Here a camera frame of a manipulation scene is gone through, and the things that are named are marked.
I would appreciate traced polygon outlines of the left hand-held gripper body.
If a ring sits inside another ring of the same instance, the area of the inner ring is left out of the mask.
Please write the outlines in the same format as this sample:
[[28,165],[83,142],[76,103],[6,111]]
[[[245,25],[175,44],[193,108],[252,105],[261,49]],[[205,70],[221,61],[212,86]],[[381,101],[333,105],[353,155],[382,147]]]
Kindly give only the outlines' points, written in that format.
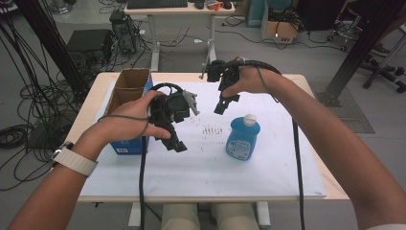
[[158,127],[168,127],[172,123],[183,122],[191,113],[197,116],[200,111],[196,97],[187,90],[155,97],[149,104],[149,121]]

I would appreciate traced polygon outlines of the blue bottle with white cap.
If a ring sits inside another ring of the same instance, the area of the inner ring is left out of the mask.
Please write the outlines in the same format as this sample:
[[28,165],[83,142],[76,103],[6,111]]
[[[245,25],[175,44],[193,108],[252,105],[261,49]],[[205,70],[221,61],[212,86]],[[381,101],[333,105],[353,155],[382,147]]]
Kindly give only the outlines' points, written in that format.
[[226,143],[226,152],[235,159],[246,161],[253,154],[260,125],[257,116],[247,114],[231,122],[232,131]]

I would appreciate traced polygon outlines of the blue cardboard box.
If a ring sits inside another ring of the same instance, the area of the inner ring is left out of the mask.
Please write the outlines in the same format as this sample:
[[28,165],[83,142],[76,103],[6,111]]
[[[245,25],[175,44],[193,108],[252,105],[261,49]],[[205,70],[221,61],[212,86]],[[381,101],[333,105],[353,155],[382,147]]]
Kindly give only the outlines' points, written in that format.
[[[152,86],[149,69],[124,69],[112,88],[104,114],[112,113],[122,104],[140,99]],[[141,137],[113,142],[111,147],[119,155],[139,155],[145,150]]]

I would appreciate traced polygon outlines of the person's right hand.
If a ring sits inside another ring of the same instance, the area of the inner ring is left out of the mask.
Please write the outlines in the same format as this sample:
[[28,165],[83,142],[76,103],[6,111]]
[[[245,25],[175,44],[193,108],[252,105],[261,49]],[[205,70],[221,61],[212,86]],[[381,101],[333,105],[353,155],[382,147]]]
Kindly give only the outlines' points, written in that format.
[[274,71],[252,65],[240,66],[239,80],[223,90],[223,97],[231,97],[240,92],[253,94],[267,93],[278,98],[289,85],[289,80]]

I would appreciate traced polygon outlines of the teal cabinet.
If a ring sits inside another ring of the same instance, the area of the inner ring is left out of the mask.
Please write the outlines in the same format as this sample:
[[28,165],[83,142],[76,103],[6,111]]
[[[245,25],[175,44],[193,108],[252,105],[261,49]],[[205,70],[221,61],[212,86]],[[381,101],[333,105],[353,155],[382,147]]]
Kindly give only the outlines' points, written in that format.
[[259,28],[266,11],[266,7],[273,10],[282,11],[290,7],[293,0],[248,0],[248,12],[245,17],[248,28]]

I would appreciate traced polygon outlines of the orange tool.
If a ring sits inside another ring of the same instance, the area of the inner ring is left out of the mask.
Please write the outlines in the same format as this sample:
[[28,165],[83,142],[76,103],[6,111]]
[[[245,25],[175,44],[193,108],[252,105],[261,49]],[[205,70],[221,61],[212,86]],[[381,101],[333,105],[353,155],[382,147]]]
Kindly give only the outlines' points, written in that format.
[[206,6],[211,11],[218,11],[223,8],[224,4],[218,0],[207,0]]

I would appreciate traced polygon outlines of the brown cardboard box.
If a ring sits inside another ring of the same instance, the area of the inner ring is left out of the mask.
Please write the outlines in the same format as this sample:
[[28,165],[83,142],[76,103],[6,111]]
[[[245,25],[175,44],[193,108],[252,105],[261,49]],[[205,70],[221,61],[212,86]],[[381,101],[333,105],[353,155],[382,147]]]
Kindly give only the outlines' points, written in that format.
[[290,44],[297,37],[299,26],[289,22],[263,21],[261,23],[261,38],[280,44]]

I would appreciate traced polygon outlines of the person's left leg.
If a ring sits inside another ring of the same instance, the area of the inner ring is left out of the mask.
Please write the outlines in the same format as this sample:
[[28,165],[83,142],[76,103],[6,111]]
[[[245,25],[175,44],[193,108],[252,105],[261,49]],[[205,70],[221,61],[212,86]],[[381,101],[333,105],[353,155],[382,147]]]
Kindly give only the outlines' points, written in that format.
[[197,205],[193,203],[165,204],[161,230],[200,230]]

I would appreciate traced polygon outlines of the wooden desk with white legs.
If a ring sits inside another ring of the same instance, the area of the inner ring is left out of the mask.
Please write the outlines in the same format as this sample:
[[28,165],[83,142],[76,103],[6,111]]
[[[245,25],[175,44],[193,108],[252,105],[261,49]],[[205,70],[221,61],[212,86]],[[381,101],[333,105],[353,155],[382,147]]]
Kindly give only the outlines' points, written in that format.
[[204,64],[216,60],[215,46],[214,46],[214,29],[215,19],[218,16],[228,16],[235,12],[233,3],[228,3],[228,8],[217,3],[217,8],[210,9],[203,3],[203,8],[198,9],[194,3],[189,3],[187,7],[181,8],[155,8],[155,9],[129,9],[128,6],[124,7],[124,13],[127,15],[145,15],[149,26],[149,34],[152,43],[150,70],[152,72],[159,71],[160,48],[163,46],[162,42],[157,38],[158,26],[166,28],[175,27],[197,27],[209,28],[210,35],[207,42],[205,42],[207,55],[205,60],[200,65],[203,68]]

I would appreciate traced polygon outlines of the white table leg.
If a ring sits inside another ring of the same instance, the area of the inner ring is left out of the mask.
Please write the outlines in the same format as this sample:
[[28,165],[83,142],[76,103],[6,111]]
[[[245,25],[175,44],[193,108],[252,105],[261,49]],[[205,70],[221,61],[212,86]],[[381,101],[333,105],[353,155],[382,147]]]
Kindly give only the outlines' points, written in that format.
[[271,219],[269,215],[268,203],[265,201],[260,201],[256,203],[257,211],[257,221],[260,230],[270,230],[271,229]]
[[139,202],[133,202],[130,205],[129,217],[128,217],[128,229],[129,230],[141,230],[142,221],[142,209]]

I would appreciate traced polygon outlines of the black computer tower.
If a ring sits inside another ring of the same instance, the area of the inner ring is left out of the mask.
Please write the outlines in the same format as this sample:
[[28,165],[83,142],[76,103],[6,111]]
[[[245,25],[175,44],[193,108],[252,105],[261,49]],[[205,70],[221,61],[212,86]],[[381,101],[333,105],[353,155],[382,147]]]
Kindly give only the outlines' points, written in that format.
[[135,54],[139,50],[139,41],[130,16],[123,11],[113,11],[109,21],[122,53],[125,55]]

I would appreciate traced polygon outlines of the person's right leg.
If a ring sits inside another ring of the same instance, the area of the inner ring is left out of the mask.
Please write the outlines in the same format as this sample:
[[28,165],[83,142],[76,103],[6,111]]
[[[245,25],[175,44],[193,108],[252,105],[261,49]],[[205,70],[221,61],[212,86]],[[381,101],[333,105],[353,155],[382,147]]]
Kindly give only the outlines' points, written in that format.
[[259,230],[250,203],[216,203],[212,206],[212,217],[217,230]]

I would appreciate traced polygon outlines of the white band wristwatch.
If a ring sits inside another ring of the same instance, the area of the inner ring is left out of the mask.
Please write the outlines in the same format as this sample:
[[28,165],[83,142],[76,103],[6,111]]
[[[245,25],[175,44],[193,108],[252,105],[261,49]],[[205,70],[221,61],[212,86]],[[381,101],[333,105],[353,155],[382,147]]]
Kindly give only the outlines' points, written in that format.
[[89,177],[96,169],[98,162],[89,160],[72,151],[73,146],[72,142],[67,141],[56,149],[51,157],[53,164],[60,164],[76,173]]

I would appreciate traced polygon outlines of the dark floor mat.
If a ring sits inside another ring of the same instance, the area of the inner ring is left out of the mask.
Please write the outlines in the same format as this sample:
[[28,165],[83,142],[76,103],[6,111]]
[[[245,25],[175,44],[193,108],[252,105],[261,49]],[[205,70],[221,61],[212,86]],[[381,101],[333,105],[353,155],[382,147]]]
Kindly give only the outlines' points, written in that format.
[[337,99],[330,101],[324,96],[324,91],[328,85],[327,81],[310,81],[308,84],[315,98],[333,112],[353,132],[375,134],[370,122],[347,87],[343,89]]

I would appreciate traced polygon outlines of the black metal post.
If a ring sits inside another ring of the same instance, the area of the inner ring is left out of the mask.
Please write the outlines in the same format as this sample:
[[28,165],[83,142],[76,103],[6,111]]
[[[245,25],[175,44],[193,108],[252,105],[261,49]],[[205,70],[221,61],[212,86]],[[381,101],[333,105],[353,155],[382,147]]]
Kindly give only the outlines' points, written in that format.
[[389,24],[397,16],[406,0],[383,0],[372,16],[371,22],[351,48],[342,65],[323,92],[318,92],[318,101],[325,106],[338,106],[338,97],[360,67],[363,59],[371,51]]
[[13,1],[68,82],[75,100],[83,103],[90,87],[77,69],[50,16],[43,10],[38,0]]

